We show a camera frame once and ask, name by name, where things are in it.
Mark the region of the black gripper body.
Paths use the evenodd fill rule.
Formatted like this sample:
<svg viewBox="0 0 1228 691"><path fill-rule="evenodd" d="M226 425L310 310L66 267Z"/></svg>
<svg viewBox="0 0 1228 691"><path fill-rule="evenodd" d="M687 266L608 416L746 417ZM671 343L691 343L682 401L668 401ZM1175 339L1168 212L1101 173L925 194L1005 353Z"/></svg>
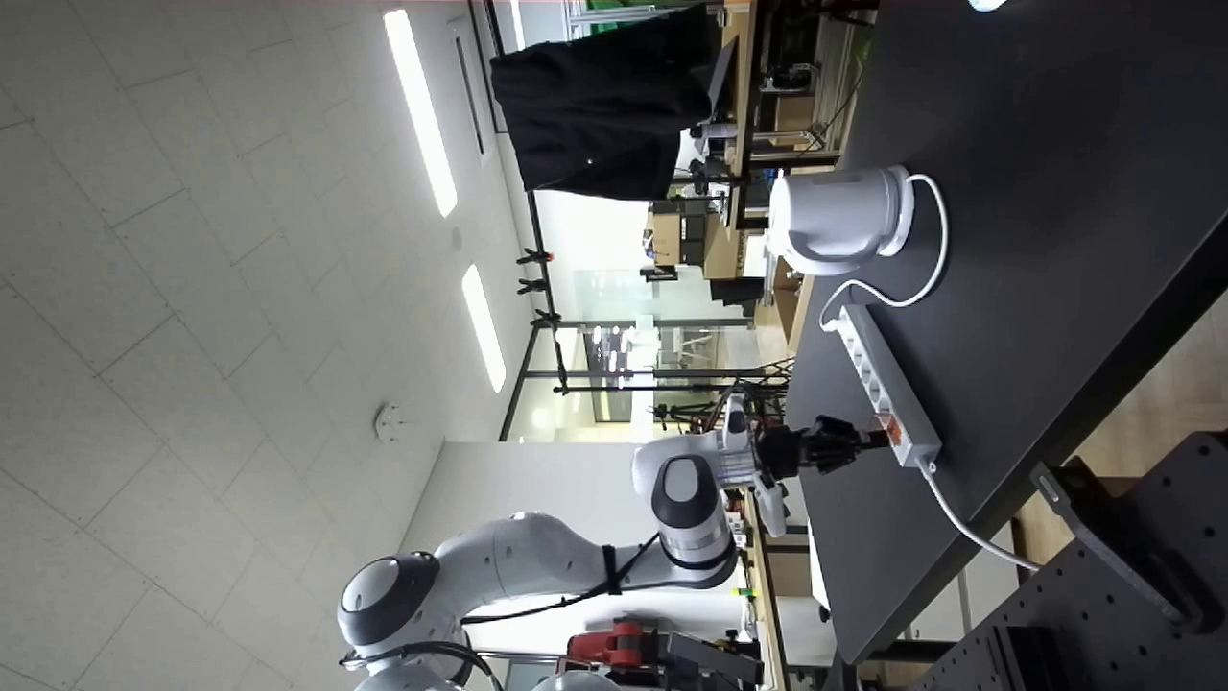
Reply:
<svg viewBox="0 0 1228 691"><path fill-rule="evenodd" d="M794 476L799 470L836 471L855 456L855 429L829 416L817 416L801 429L765 425L758 456L767 476Z"/></svg>

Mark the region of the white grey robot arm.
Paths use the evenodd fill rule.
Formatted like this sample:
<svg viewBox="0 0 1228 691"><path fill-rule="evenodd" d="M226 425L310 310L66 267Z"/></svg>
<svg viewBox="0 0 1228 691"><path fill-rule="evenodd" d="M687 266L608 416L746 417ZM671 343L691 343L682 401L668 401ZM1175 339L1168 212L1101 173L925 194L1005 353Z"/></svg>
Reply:
<svg viewBox="0 0 1228 691"><path fill-rule="evenodd" d="M801 470L846 470L884 448L884 429L817 416L810 425L758 425L740 401L702 434L644 441L634 482L657 530L638 544L598 544L553 514L483 521L430 552L360 563L338 600L343 667L356 691L460 691L492 665L470 630L492 622L492 604L548 596L575 608L595 596L657 589L719 589L737 568L726 496L751 489L785 508L785 480Z"/></svg>

